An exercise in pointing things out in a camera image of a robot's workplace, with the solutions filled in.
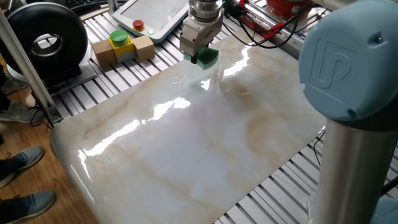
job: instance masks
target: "shoelace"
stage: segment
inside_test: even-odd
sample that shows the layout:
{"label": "shoelace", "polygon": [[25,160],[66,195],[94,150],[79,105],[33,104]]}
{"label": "shoelace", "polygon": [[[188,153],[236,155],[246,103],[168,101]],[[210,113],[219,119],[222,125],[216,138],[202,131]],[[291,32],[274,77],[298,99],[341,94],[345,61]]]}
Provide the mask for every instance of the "shoelace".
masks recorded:
{"label": "shoelace", "polygon": [[[12,156],[11,152],[7,152],[6,153],[6,159],[10,159]],[[22,160],[26,160],[27,159],[27,155],[24,152],[20,152],[16,155],[16,157],[20,157]]]}
{"label": "shoelace", "polygon": [[[11,159],[13,157],[11,152],[7,152],[6,154],[6,160],[7,159]],[[21,164],[20,166],[24,166],[25,165],[25,160],[27,159],[27,155],[24,152],[20,152],[15,156],[15,159],[17,159]]]}
{"label": "shoelace", "polygon": [[26,206],[34,206],[35,204],[36,201],[33,195],[21,197],[21,195],[19,194],[14,196],[12,199],[0,200],[0,205],[1,205],[0,208],[3,208],[5,210],[12,210],[15,206],[18,205],[19,206],[23,205],[24,207],[26,207]]}

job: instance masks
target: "black wire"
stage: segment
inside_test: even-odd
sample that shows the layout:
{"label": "black wire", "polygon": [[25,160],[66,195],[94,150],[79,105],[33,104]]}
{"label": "black wire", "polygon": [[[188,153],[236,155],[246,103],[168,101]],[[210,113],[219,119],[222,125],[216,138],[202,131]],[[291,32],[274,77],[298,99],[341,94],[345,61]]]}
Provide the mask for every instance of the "black wire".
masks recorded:
{"label": "black wire", "polygon": [[314,21],[312,21],[312,22],[310,22],[309,24],[305,25],[303,28],[297,30],[295,33],[297,34],[297,33],[301,32],[301,31],[303,31],[303,30],[304,30],[305,28],[307,28],[309,25],[311,25],[311,24],[313,24],[314,22],[320,20],[320,19],[322,18],[322,15],[324,15],[324,13],[326,13],[327,11],[328,11],[327,9],[324,10],[323,13],[321,13],[320,15],[318,15],[317,18],[316,18]]}
{"label": "black wire", "polygon": [[275,46],[264,46],[264,45],[261,45],[261,44],[263,44],[264,42],[267,42],[269,39],[264,39],[264,40],[262,40],[262,41],[260,41],[260,42],[256,42],[256,40],[254,40],[253,38],[251,38],[251,35],[249,34],[249,32],[248,32],[248,30],[245,28],[245,26],[242,24],[241,20],[238,19],[239,23],[242,24],[242,29],[243,29],[243,31],[246,33],[246,35],[248,35],[248,37],[256,44],[256,46],[261,47],[261,48],[263,48],[263,49],[276,49],[276,48],[281,47],[281,46],[283,46],[284,44],[286,44],[286,43],[293,37],[294,32],[295,32],[295,30],[296,30],[296,28],[297,28],[297,24],[299,23],[298,18],[295,18],[294,20],[295,20],[295,22],[294,22],[293,31],[292,31],[292,32],[290,33],[290,35],[286,38],[286,40],[284,40],[282,43],[280,43],[280,44],[278,44],[278,45],[275,45]]}
{"label": "black wire", "polygon": [[40,126],[41,124],[44,124],[47,128],[45,129],[45,131],[47,132],[47,133],[51,133],[50,131],[49,131],[49,129],[50,130],[52,130],[52,127],[51,127],[51,125],[49,124],[49,122],[47,121],[47,122],[45,122],[45,121],[43,121],[43,120],[40,120],[40,121],[38,121],[38,123],[37,124],[34,124],[33,123],[33,120],[35,119],[35,117],[36,117],[36,115],[37,115],[37,113],[41,110],[40,109],[40,106],[36,103],[36,105],[34,106],[34,108],[36,109],[36,112],[33,114],[33,117],[30,119],[30,126],[32,126],[32,127],[38,127],[38,126]]}
{"label": "black wire", "polygon": [[[85,5],[73,7],[70,10],[75,12],[75,11],[79,11],[79,10],[82,10],[82,9],[90,8],[90,7],[93,7],[93,6],[99,6],[99,5],[107,4],[107,3],[108,3],[107,1],[92,2],[92,3],[85,4]],[[119,4],[124,4],[124,3],[126,3],[126,0],[118,0],[118,3]]]}
{"label": "black wire", "polygon": [[390,182],[386,183],[382,190],[381,190],[381,195],[380,197],[382,197],[383,195],[385,195],[386,193],[388,193],[391,189],[393,189],[394,187],[396,187],[398,185],[398,176],[395,177],[394,179],[390,180]]}
{"label": "black wire", "polygon": [[246,45],[246,46],[250,46],[250,47],[255,47],[255,46],[256,46],[256,45],[251,45],[251,44],[245,43],[245,41],[243,41],[243,40],[241,40],[239,37],[237,37],[237,36],[234,34],[234,32],[231,31],[231,30],[229,29],[229,27],[228,27],[224,22],[223,22],[223,26],[225,27],[226,30],[228,30],[228,32],[229,32],[232,36],[235,37],[235,39],[237,39],[238,41],[240,41],[240,43],[242,43],[242,44],[244,44],[244,45]]}
{"label": "black wire", "polygon": [[315,141],[315,143],[314,143],[314,145],[313,145],[313,147],[312,147],[312,149],[313,149],[313,153],[315,154],[315,157],[317,158],[317,161],[318,161],[319,167],[321,167],[321,162],[319,162],[319,158],[318,158],[317,151],[315,150],[315,146],[317,146],[317,144],[318,144],[319,140],[321,140],[321,138],[323,137],[323,135],[325,135],[325,132],[326,132],[326,130],[323,130],[323,132],[322,132],[321,136],[320,136],[320,137],[317,139],[317,141]]}

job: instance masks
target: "gray shoe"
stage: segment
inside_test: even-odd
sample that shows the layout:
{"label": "gray shoe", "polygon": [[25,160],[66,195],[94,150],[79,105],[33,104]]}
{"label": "gray shoe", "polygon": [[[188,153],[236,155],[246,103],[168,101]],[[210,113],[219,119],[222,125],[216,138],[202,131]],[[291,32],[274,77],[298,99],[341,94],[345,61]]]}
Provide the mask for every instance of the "gray shoe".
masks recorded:
{"label": "gray shoe", "polygon": [[0,188],[7,185],[15,173],[21,169],[29,168],[33,166],[43,155],[43,149],[40,146],[29,147],[22,152],[18,153],[14,157],[0,160]]}
{"label": "gray shoe", "polygon": [[11,93],[14,93],[18,90],[22,90],[29,86],[29,83],[19,81],[14,77],[10,76],[10,74],[6,74],[6,76],[7,76],[7,81],[1,87],[1,91],[6,95],[10,95]]}
{"label": "gray shoe", "polygon": [[6,111],[0,111],[0,121],[16,121],[20,123],[36,122],[43,119],[44,114],[35,108],[11,102]]}
{"label": "gray shoe", "polygon": [[14,224],[24,218],[35,217],[46,211],[55,201],[55,192],[46,190],[26,197],[2,201],[0,224]]}

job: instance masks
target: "red device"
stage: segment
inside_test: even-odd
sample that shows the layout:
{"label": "red device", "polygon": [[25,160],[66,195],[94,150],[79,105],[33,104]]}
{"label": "red device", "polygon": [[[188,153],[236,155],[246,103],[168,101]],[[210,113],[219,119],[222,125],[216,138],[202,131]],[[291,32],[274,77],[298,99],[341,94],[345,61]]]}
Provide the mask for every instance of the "red device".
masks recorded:
{"label": "red device", "polygon": [[[272,13],[281,19],[288,20],[292,15],[294,6],[304,7],[310,0],[267,0],[267,4]],[[311,9],[304,12],[300,17],[307,16]]]}

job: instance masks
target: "marble slab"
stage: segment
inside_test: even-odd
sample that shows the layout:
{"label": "marble slab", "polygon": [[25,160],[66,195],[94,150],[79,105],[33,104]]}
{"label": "marble slab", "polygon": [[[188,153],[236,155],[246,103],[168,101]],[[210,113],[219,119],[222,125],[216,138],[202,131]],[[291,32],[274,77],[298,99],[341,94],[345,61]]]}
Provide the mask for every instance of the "marble slab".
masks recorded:
{"label": "marble slab", "polygon": [[208,70],[182,61],[52,131],[101,223],[213,223],[324,126],[296,59],[233,37],[213,47]]}

